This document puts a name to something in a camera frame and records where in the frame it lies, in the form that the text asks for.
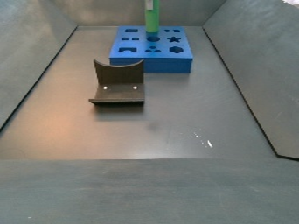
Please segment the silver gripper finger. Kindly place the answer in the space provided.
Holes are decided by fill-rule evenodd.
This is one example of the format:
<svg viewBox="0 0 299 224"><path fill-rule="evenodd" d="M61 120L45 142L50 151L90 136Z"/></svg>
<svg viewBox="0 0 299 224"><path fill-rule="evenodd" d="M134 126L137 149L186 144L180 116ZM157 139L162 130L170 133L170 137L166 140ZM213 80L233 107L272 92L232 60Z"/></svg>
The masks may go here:
<svg viewBox="0 0 299 224"><path fill-rule="evenodd" d="M145 4L145 9L150 10L152 9L152 0L144 0L144 4Z"/></svg>

